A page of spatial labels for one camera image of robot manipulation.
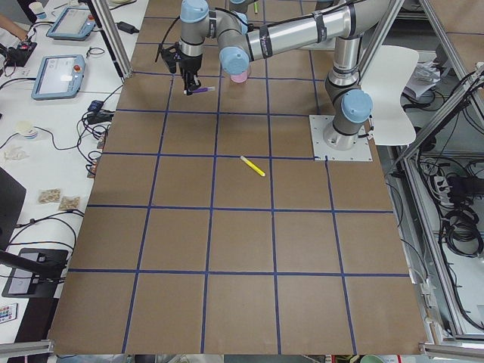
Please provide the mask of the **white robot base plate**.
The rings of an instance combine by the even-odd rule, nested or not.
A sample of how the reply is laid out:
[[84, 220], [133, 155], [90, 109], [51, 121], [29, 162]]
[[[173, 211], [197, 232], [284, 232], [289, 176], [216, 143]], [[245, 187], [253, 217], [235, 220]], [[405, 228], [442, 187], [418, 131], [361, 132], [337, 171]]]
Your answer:
[[371, 162], [369, 141], [365, 128], [356, 135], [339, 134], [333, 125], [333, 115], [310, 115], [313, 158], [317, 161]]

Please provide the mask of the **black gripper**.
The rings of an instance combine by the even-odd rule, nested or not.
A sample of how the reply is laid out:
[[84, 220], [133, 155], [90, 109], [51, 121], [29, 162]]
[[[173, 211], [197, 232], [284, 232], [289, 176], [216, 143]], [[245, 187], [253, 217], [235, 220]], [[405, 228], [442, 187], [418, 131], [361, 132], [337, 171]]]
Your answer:
[[184, 93], [186, 95], [192, 95], [201, 87], [201, 82], [197, 77], [197, 73], [202, 65], [202, 54], [197, 56], [186, 55], [182, 52], [178, 42], [168, 48], [164, 48], [160, 43], [158, 45], [155, 61], [157, 62], [159, 59], [163, 61], [171, 74], [175, 74], [177, 68], [179, 68], [184, 82]]

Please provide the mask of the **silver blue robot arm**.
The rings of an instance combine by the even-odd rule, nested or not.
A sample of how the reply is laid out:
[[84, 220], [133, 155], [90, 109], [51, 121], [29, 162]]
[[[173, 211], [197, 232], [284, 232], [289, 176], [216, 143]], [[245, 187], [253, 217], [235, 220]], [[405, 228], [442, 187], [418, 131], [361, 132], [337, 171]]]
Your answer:
[[178, 42], [158, 46], [157, 59], [170, 73], [180, 73], [186, 95], [201, 86], [198, 71], [203, 43], [215, 39], [222, 69], [231, 76], [248, 70], [253, 61], [267, 59], [306, 45], [335, 39], [334, 65], [327, 75], [326, 91], [336, 111], [331, 130], [353, 136], [372, 111], [372, 100], [357, 85], [361, 36], [377, 24], [386, 1], [341, 1], [323, 10], [261, 26], [248, 23], [248, 1], [232, 1], [229, 9], [211, 8], [205, 1], [183, 1], [177, 21]]

